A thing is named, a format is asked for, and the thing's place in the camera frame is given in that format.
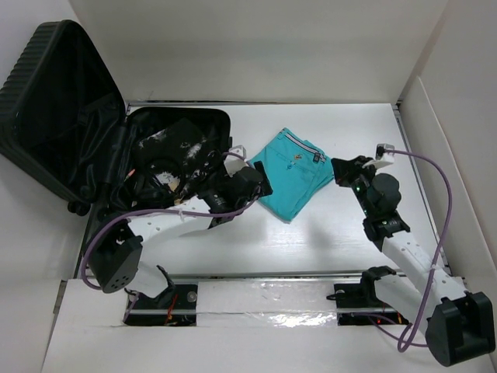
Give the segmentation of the turquoise shorts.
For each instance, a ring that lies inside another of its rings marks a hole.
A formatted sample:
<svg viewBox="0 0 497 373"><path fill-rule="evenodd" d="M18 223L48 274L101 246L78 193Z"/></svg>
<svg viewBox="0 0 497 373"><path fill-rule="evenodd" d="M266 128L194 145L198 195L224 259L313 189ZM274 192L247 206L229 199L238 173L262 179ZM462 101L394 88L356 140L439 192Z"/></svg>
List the turquoise shorts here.
<svg viewBox="0 0 497 373"><path fill-rule="evenodd" d="M331 159L323 150L283 128L251 163L261 162L273 192L260 202L280 220L292 221L334 179Z"/></svg>

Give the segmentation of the black white tie-dye shirt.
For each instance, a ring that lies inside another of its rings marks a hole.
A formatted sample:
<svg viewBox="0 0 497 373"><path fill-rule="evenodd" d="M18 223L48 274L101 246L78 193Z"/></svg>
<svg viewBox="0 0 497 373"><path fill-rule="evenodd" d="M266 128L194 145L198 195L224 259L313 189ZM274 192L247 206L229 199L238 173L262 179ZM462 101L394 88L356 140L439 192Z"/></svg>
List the black white tie-dye shirt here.
<svg viewBox="0 0 497 373"><path fill-rule="evenodd" d="M186 174L183 197L195 192L219 159L221 133L214 125L201 128L182 118L142 140L133 148L134 167L152 159L172 157L182 164Z"/></svg>

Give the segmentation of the gold makeup brush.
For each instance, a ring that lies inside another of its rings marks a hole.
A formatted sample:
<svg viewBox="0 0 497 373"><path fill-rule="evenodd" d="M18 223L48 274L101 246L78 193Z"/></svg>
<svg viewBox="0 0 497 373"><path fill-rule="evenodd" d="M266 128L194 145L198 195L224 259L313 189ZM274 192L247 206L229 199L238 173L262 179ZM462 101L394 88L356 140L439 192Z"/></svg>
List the gold makeup brush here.
<svg viewBox="0 0 497 373"><path fill-rule="evenodd" d="M183 193L185 185L186 185L186 181L185 180L180 180L175 185L175 188L172 191L173 192L173 204L174 204L174 206L177 206L177 205L179 205L179 204L182 203L182 200L183 200L182 193Z"/></svg>

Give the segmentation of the black wired headphones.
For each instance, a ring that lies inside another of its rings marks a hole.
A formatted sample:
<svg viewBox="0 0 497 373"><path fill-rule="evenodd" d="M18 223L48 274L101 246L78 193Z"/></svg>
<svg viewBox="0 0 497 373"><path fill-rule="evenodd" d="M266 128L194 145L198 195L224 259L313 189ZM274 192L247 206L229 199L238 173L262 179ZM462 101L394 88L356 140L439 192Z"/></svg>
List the black wired headphones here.
<svg viewBox="0 0 497 373"><path fill-rule="evenodd" d="M166 205L173 204L172 191L180 180L186 181L182 164L172 157L162 157L135 166L124 185L137 204Z"/></svg>

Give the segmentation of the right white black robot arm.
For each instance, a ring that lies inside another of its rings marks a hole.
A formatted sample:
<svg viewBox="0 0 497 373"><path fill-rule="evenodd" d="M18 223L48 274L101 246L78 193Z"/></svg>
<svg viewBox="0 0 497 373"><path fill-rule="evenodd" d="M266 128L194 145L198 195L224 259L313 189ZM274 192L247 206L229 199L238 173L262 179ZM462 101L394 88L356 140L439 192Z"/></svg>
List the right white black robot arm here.
<svg viewBox="0 0 497 373"><path fill-rule="evenodd" d="M407 319L412 328L400 339L412 343L417 332L424 335L434 358L445 367L495 351L492 301L482 292L470 292L450 276L416 242L397 211L401 202L399 182L377 169L389 166L393 155L376 159L358 156L332 159L336 183L348 187L364 214L367 238L405 276L387 266L371 267L362 274L359 296L367 305L382 302Z"/></svg>

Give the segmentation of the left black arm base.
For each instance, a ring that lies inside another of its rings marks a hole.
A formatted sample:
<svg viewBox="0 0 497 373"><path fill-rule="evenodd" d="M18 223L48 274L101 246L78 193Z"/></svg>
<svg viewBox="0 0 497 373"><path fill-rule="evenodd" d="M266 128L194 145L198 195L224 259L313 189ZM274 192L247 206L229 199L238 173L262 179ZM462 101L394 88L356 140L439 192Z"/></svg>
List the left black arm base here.
<svg viewBox="0 0 497 373"><path fill-rule="evenodd" d="M123 323L127 326L195 326L198 284L177 284L164 291L161 299L128 295Z"/></svg>

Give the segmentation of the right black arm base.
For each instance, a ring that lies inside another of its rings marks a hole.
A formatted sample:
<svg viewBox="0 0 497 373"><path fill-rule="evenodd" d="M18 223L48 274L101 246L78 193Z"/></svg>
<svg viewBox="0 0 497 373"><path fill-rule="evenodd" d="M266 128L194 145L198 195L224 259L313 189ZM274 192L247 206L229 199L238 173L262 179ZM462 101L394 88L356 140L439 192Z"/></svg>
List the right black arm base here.
<svg viewBox="0 0 497 373"><path fill-rule="evenodd" d="M334 302L339 326L408 325L399 312L380 301L369 301L360 284L334 284L326 299Z"/></svg>

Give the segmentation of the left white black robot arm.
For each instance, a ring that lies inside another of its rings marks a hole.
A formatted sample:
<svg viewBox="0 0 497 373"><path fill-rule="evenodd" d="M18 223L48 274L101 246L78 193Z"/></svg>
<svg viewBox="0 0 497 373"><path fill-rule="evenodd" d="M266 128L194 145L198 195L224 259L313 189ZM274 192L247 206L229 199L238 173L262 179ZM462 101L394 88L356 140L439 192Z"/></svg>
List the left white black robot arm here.
<svg viewBox="0 0 497 373"><path fill-rule="evenodd" d="M108 218L87 245L82 280L105 294L133 291L154 307L164 308L172 301L172 282L164 266L146 262L143 252L163 250L169 240L226 224L272 192L264 165L257 161L245 163L214 187L176 206Z"/></svg>

